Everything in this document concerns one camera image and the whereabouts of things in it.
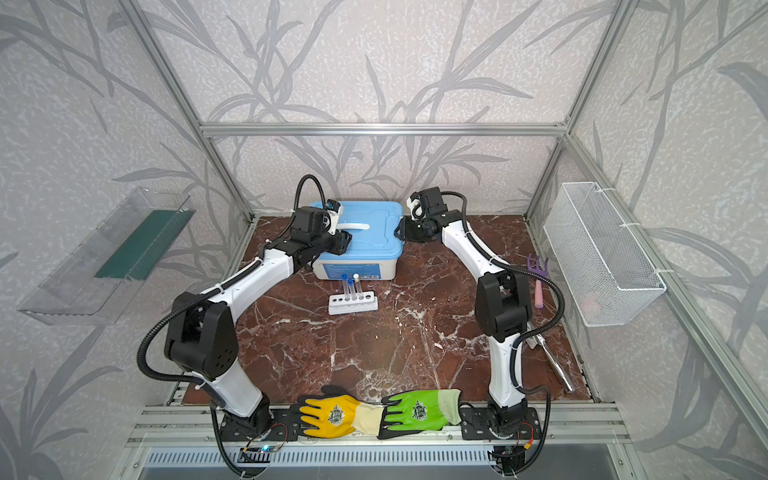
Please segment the white robotic arm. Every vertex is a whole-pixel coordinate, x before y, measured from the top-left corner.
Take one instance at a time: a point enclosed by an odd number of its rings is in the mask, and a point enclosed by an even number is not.
[[[488,337],[491,357],[491,427],[496,435],[504,435],[517,428],[528,409],[519,382],[521,349],[513,349],[532,317],[528,278],[502,268],[507,263],[492,256],[473,233],[470,239],[465,231],[466,225],[471,232],[466,219],[456,210],[448,211],[442,195],[438,188],[414,193],[409,199],[410,215],[403,217],[396,235],[417,242],[441,240],[477,279],[475,318]],[[269,399],[250,381],[237,360],[234,324],[267,290],[322,252],[346,251],[351,235],[337,226],[341,205],[331,200],[324,207],[298,208],[289,225],[290,235],[268,243],[262,258],[227,281],[199,295],[179,295],[172,316],[158,323],[142,343],[138,355],[141,371],[151,378],[180,381],[178,376],[160,374],[146,365],[146,347],[167,323],[166,357],[197,377],[197,388],[211,394],[230,416],[229,421],[246,435],[257,437],[264,433],[272,424]]]
[[[490,252],[485,243],[478,239],[478,243]],[[466,236],[464,227],[460,220],[451,222],[442,229],[442,244],[448,247],[464,263],[464,266],[472,273],[472,276],[479,280],[486,273],[503,272],[499,266],[486,260],[477,249],[472,246]],[[512,407],[518,405],[525,398],[513,385],[509,374],[510,356],[516,355],[515,359],[515,377],[522,378],[521,373],[521,352],[522,349],[512,349],[512,343],[518,339],[520,333],[515,333],[504,339],[503,342],[496,338],[488,337],[488,347],[491,357],[491,383],[488,386],[488,392],[491,398],[500,407]]]

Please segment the metal vent grille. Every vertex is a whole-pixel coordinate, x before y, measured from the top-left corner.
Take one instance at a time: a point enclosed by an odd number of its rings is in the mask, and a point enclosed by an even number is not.
[[[252,461],[269,462],[270,467],[343,467],[343,466],[409,466],[409,465],[492,465],[488,459],[489,447],[483,445],[463,446],[286,446],[274,453],[260,453]],[[233,462],[239,448],[227,447]],[[253,463],[237,463],[254,466]],[[144,466],[200,467],[223,465],[221,455],[215,447],[152,448]]]
[[[274,466],[490,465],[483,446],[285,447],[273,454]]]

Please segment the clear plastic tray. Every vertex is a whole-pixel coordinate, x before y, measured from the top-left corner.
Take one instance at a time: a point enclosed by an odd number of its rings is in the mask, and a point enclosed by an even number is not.
[[[50,325],[116,322],[193,213],[189,195],[137,188],[19,310]]]

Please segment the leaf pattern wallpaper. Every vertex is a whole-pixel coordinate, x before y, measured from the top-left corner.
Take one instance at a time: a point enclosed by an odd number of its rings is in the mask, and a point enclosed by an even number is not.
[[[218,148],[255,211],[289,212],[306,172],[327,197],[404,202],[426,187],[458,190],[471,214],[523,214],[552,137],[226,137]],[[258,162],[248,159],[258,158]],[[255,197],[251,191],[262,194]],[[511,201],[504,200],[511,192]],[[319,200],[306,189],[302,201]]]
[[[140,3],[203,121],[455,123],[563,121],[615,2]]]
[[[179,292],[221,278],[247,228],[117,11],[0,5],[2,478],[109,476],[137,414],[168,391],[139,374],[139,341]],[[137,186],[189,194],[196,213],[126,313],[48,326],[18,312]],[[150,361],[164,364],[159,348]]]
[[[766,51],[765,1],[638,8],[576,127],[764,392]],[[531,219],[540,242],[554,185],[586,180],[567,159],[558,175]],[[569,321],[651,478],[768,478],[766,453],[663,300],[627,326]]]

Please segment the pink handle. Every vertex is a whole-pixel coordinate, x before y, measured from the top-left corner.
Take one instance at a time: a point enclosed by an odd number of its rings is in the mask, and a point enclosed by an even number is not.
[[[533,306],[544,308],[544,295],[541,294],[541,280],[536,280],[536,291],[533,297]]]

